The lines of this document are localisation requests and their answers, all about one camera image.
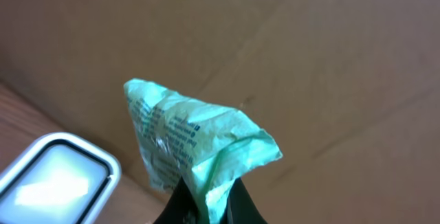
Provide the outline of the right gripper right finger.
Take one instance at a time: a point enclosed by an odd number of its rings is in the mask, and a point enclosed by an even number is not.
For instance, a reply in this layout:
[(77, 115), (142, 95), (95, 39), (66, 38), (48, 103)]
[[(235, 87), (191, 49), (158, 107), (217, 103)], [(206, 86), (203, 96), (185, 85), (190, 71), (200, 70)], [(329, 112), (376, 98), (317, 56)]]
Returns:
[(231, 188), (225, 210), (226, 224), (267, 224), (240, 178)]

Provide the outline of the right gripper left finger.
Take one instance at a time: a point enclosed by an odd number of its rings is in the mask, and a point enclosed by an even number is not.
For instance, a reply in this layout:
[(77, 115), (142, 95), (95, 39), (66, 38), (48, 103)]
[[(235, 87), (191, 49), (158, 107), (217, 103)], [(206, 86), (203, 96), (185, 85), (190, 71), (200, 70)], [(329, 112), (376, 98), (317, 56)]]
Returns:
[(153, 224), (197, 224), (198, 220), (197, 205), (184, 179), (181, 178), (166, 207)]

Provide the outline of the teal snack packet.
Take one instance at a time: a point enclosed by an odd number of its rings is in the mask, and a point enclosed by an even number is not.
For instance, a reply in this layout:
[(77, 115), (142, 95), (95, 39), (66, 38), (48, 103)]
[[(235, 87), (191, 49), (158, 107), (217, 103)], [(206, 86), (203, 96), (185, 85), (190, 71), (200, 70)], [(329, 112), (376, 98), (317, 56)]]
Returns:
[(244, 112), (134, 78), (124, 94), (152, 188), (188, 187), (202, 223), (219, 223), (233, 183), (282, 158), (274, 138)]

